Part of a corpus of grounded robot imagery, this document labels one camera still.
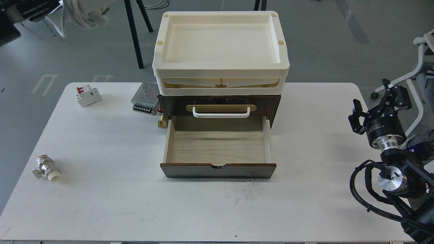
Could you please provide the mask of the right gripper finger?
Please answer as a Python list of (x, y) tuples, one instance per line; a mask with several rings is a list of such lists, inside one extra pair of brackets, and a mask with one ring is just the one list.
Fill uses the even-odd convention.
[(386, 78), (383, 78), (381, 81), (386, 92), (381, 102), (374, 107), (375, 115), (396, 115), (400, 110), (412, 108), (411, 99), (405, 87), (392, 85)]
[(366, 118), (367, 113), (363, 112), (361, 102), (358, 99), (353, 99), (353, 105), (352, 114), (348, 116), (350, 126), (354, 133), (364, 134), (366, 129), (365, 126), (360, 123), (360, 117)]

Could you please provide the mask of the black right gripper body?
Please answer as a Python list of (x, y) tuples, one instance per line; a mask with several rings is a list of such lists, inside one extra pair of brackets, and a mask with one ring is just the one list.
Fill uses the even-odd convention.
[(368, 117), (364, 119), (363, 125), (371, 147), (381, 147), (385, 141), (395, 141), (400, 146), (407, 139), (403, 131), (397, 112), (392, 107), (373, 107)]

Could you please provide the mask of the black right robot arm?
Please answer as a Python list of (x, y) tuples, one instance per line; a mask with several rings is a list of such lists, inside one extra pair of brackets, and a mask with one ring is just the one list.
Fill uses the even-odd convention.
[[(386, 90), (381, 102), (363, 112), (361, 102), (353, 100), (348, 117), (354, 133), (367, 134), (369, 145), (381, 151), (381, 161), (367, 160), (355, 168), (349, 181), (352, 196), (368, 212), (400, 222), (403, 231), (419, 244), (433, 243), (433, 174), (423, 167), (433, 151), (428, 143), (408, 149), (400, 146), (406, 134), (397, 117), (401, 109), (410, 109), (408, 90), (382, 79)], [(400, 215), (381, 210), (365, 201), (355, 187), (357, 174), (364, 170), (365, 187), (377, 201), (393, 205)]]

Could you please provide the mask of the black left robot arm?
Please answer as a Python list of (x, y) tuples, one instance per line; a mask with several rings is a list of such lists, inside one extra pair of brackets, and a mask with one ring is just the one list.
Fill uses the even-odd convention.
[(25, 20), (39, 22), (60, 6), (59, 0), (1, 0), (0, 1), (0, 46), (21, 36), (16, 23)]

